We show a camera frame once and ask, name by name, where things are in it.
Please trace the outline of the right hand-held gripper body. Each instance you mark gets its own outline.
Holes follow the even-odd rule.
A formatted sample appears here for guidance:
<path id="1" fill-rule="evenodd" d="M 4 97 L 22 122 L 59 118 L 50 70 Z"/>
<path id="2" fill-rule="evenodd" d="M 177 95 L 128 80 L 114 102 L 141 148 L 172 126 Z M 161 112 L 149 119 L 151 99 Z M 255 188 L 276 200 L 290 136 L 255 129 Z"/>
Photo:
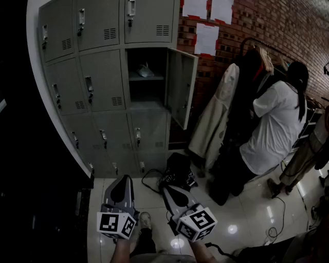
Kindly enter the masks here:
<path id="1" fill-rule="evenodd" d="M 209 208 L 195 204 L 169 220 L 175 235 L 181 234 L 190 242 L 196 242 L 209 235 L 218 221 Z"/>

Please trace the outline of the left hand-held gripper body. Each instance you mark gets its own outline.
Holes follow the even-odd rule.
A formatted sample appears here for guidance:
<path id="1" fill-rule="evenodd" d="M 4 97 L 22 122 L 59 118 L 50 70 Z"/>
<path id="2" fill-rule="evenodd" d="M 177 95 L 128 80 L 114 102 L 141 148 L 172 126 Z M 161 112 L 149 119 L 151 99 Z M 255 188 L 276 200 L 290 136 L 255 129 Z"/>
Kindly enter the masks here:
<path id="1" fill-rule="evenodd" d="M 97 213 L 97 232 L 112 238 L 129 240 L 137 223 L 134 207 L 120 207 L 102 204 Z"/>

